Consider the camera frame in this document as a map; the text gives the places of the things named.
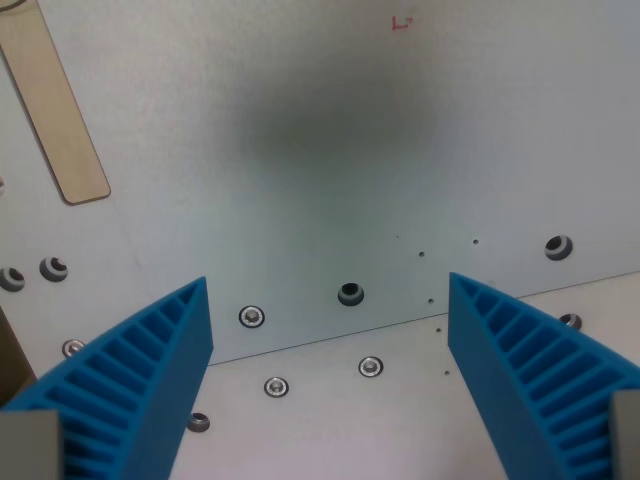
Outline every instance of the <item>gray surface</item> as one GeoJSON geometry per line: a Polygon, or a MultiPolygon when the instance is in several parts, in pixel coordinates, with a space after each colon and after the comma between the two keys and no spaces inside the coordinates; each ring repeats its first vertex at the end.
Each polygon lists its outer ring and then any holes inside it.
{"type": "MultiPolygon", "coordinates": [[[[640,363],[638,292],[634,274],[524,301],[578,312],[583,333],[640,363]]],[[[185,433],[172,480],[506,480],[444,315],[215,365],[194,409],[211,428],[185,433]],[[384,361],[379,377],[358,373],[366,355],[384,361]],[[285,398],[262,391],[273,375],[285,398]]]]}
{"type": "Polygon", "coordinates": [[[442,313],[452,270],[517,296],[640,270],[638,2],[41,5],[113,194],[57,204],[0,75],[0,259],[72,272],[0,292],[38,373],[200,275],[222,362],[442,313]]]}
{"type": "Polygon", "coordinates": [[[610,412],[613,479],[640,478],[640,390],[615,392],[610,412]]]}
{"type": "Polygon", "coordinates": [[[62,480],[62,434],[54,410],[0,412],[0,476],[62,480]]]}

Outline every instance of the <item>blue 3d printed part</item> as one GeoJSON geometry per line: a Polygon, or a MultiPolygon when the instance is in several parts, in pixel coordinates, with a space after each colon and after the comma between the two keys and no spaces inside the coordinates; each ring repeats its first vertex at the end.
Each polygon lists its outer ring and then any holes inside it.
{"type": "Polygon", "coordinates": [[[449,348],[510,480],[612,478],[609,404],[640,387],[636,365],[455,273],[449,348]]]}
{"type": "Polygon", "coordinates": [[[4,410],[58,411],[67,480],[166,480],[212,351],[200,278],[96,338],[4,410]]]}

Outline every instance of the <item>red mark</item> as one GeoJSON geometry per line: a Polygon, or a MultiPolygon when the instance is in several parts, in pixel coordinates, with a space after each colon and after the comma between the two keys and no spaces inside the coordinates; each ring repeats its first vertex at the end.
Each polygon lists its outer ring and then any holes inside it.
{"type": "Polygon", "coordinates": [[[409,17],[406,20],[406,25],[398,25],[396,23],[396,17],[391,17],[391,30],[404,30],[405,28],[409,28],[409,24],[413,22],[413,17],[409,17]]]}

